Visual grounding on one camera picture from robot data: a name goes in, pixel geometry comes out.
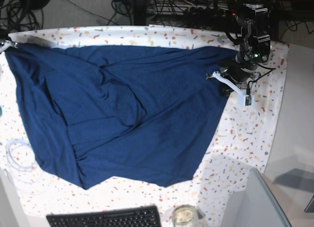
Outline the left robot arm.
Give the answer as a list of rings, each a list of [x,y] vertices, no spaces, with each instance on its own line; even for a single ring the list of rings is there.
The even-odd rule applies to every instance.
[[[223,20],[225,34],[239,52],[233,59],[222,60],[220,74],[240,89],[247,88],[247,80],[255,77],[259,65],[270,57],[268,8],[270,0],[213,0],[217,16]],[[241,28],[241,36],[231,36],[227,19],[233,17]]]

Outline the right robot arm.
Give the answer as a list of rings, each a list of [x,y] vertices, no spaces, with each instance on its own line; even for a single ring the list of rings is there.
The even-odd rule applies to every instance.
[[[12,47],[12,41],[11,39],[8,37],[8,34],[5,34],[4,29],[0,29],[0,52],[5,51],[6,49],[8,49],[9,47]]]

